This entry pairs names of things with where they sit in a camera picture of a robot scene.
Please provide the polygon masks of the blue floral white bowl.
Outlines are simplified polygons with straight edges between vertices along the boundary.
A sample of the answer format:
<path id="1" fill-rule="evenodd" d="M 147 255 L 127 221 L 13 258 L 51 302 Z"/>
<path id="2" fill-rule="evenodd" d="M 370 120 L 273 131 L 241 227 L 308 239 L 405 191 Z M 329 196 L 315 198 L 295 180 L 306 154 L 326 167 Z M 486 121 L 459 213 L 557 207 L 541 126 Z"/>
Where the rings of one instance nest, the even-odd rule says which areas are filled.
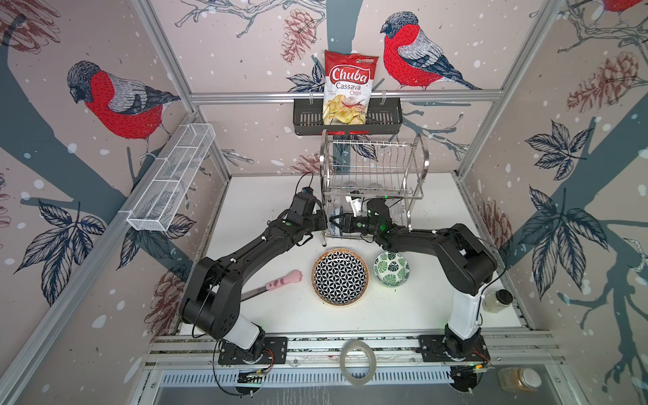
<path id="1" fill-rule="evenodd" d="M 334 209 L 329 216 L 329 230 L 332 236 L 341 237 L 343 232 L 340 224 L 344 221 L 344 210 L 342 207 Z"/>

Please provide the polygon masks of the steel two-tier dish rack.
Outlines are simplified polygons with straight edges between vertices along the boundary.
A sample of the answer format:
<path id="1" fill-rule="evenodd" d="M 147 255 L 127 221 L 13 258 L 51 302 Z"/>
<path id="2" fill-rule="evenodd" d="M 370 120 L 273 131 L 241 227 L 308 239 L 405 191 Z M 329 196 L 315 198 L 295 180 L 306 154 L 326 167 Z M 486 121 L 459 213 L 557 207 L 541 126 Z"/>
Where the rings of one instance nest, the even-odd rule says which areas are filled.
<path id="1" fill-rule="evenodd" d="M 424 196 L 423 185 L 430 168 L 430 151 L 421 135 L 408 141 L 395 136 L 329 135 L 322 133 L 320 148 L 322 205 L 329 219 L 332 211 L 342 207 L 353 213 L 347 196 L 362 197 L 360 215 L 365 215 L 368 201 L 383 199 L 394 224 L 412 227 L 415 203 Z M 331 238 L 359 239 L 360 235 Z"/>

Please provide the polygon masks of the white patterned plate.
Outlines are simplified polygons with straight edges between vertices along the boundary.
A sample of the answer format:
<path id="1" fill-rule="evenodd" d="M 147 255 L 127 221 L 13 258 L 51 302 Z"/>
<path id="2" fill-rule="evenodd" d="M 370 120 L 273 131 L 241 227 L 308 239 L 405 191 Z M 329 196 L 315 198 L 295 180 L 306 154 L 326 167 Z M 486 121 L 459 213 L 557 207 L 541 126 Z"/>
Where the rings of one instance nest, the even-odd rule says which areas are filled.
<path id="1" fill-rule="evenodd" d="M 329 305 L 353 305 L 366 293 L 369 281 L 366 262 L 349 249 L 326 251 L 312 268 L 312 288 Z"/>

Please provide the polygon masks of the green leaf pattern cup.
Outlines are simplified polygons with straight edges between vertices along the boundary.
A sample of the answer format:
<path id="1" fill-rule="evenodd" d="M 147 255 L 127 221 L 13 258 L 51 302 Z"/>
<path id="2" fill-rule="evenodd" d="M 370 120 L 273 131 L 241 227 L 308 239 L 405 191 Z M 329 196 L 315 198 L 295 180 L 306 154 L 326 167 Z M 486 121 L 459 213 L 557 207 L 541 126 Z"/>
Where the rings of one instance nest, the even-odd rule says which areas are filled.
<path id="1" fill-rule="evenodd" d="M 408 281 L 410 266 L 400 253 L 385 251 L 374 260 L 373 271 L 382 285 L 396 288 Z"/>

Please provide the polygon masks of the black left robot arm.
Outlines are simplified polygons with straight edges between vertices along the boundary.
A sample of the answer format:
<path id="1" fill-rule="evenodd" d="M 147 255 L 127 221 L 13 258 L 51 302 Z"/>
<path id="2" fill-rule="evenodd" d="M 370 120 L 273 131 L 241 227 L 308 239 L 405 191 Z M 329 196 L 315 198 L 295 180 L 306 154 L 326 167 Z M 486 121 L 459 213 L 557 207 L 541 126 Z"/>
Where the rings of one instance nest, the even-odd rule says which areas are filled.
<path id="1" fill-rule="evenodd" d="M 241 315 L 244 284 L 263 266 L 327 229 L 321 201 L 300 189 L 288 209 L 257 238 L 219 259 L 203 258 L 191 271 L 178 310 L 180 319 L 216 340 L 234 344 L 253 359 L 263 352 L 265 332 Z"/>

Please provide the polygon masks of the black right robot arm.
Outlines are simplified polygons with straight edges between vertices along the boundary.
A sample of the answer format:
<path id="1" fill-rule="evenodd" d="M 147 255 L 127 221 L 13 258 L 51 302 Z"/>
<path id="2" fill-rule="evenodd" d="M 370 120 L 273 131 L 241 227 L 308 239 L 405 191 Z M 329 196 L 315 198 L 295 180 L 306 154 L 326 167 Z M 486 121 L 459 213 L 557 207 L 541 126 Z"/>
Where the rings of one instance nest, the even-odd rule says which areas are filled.
<path id="1" fill-rule="evenodd" d="M 343 234 L 372 236 L 384 251 L 414 252 L 438 259 L 454 288 L 452 312 L 445 325 L 443 353 L 455 360 L 474 353 L 481 337 L 479 313 L 482 295 L 498 264 L 493 255 L 465 224 L 445 229 L 411 229 L 394 224 L 385 201 L 368 201 L 365 215 L 337 214 L 329 224 Z"/>

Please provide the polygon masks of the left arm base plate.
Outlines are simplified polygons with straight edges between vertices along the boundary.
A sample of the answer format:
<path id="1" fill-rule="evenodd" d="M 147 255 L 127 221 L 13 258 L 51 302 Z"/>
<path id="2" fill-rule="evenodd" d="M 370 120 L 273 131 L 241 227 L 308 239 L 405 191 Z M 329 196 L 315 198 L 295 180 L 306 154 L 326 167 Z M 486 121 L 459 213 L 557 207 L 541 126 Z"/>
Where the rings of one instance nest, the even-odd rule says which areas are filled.
<path id="1" fill-rule="evenodd" d="M 283 365 L 288 351 L 286 337 L 265 337 L 256 342 L 250 349 L 225 341 L 217 350 L 220 366 L 271 366 Z"/>

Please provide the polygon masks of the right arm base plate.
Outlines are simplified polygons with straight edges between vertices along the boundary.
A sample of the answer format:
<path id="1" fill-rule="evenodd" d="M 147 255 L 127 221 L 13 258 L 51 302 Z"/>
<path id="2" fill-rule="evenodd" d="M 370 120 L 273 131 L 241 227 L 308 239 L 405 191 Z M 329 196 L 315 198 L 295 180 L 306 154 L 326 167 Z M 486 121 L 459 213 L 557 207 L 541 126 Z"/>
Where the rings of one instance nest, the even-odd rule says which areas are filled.
<path id="1" fill-rule="evenodd" d="M 467 340 L 454 336 L 420 335 L 418 344 L 420 345 L 418 352 L 426 363 L 490 361 L 484 338 L 479 333 Z"/>

